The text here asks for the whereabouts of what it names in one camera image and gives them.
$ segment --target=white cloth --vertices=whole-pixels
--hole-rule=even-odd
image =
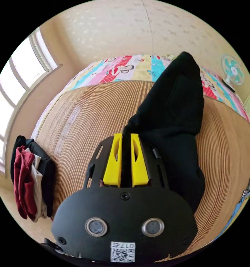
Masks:
[[[41,161],[41,157],[34,155],[35,160],[32,162],[31,165],[31,175],[34,180],[33,186],[33,196],[37,206],[37,214],[35,216],[35,220],[33,222],[37,222],[40,217],[47,218],[47,206],[43,201],[42,194],[41,194],[41,180],[42,174],[37,170],[39,167],[39,163]]]

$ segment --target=screw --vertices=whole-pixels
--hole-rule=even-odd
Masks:
[[[67,242],[66,240],[63,238],[63,237],[58,237],[58,242],[61,244],[61,245],[65,245]]]
[[[128,200],[130,198],[130,195],[128,193],[124,192],[120,195],[120,197],[122,200]]]
[[[183,244],[186,246],[190,243],[191,239],[190,238],[186,238],[184,241],[183,241]]]

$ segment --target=qr code label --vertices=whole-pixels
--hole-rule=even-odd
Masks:
[[[135,262],[135,243],[111,242],[111,262]]]

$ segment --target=black fabric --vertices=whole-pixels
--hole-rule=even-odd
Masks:
[[[12,158],[11,158],[11,169],[10,169],[10,175],[11,175],[11,179],[12,179],[12,182],[14,183],[14,162],[16,160],[16,149],[18,147],[21,147],[21,146],[25,146],[25,147],[28,147],[28,145],[31,143],[31,142],[34,142],[34,139],[26,139],[24,136],[22,135],[19,135],[17,138],[16,138],[16,141],[14,143],[14,147],[13,147],[13,152],[12,152]]]
[[[157,148],[170,190],[182,196],[194,212],[205,190],[195,141],[203,108],[199,66],[189,53],[182,52],[160,75],[123,129],[125,136],[139,134]]]
[[[56,166],[46,152],[36,143],[31,142],[28,145],[31,153],[41,157],[38,171],[42,174],[41,194],[47,206],[47,216],[51,217],[53,213],[53,189],[55,183]]]

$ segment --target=blue fan blade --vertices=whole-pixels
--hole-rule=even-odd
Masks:
[[[232,61],[231,61],[231,66],[234,67],[235,64],[237,64],[237,62],[236,62],[235,60],[232,60]]]
[[[233,73],[232,73],[231,70],[229,70],[229,69],[225,69],[225,72],[226,72],[228,75],[230,75],[230,76],[233,75]]]
[[[238,74],[241,76],[241,78],[243,78],[243,74],[242,74],[241,70],[239,68],[236,68],[236,70],[237,70]]]
[[[235,81],[236,83],[239,83],[239,82],[240,82],[240,79],[239,79],[239,76],[238,76],[238,75],[236,76],[236,78],[234,79],[234,81]]]
[[[224,61],[225,65],[228,67],[228,68],[231,68],[231,65],[229,64],[228,62],[228,59],[226,58],[225,61]]]

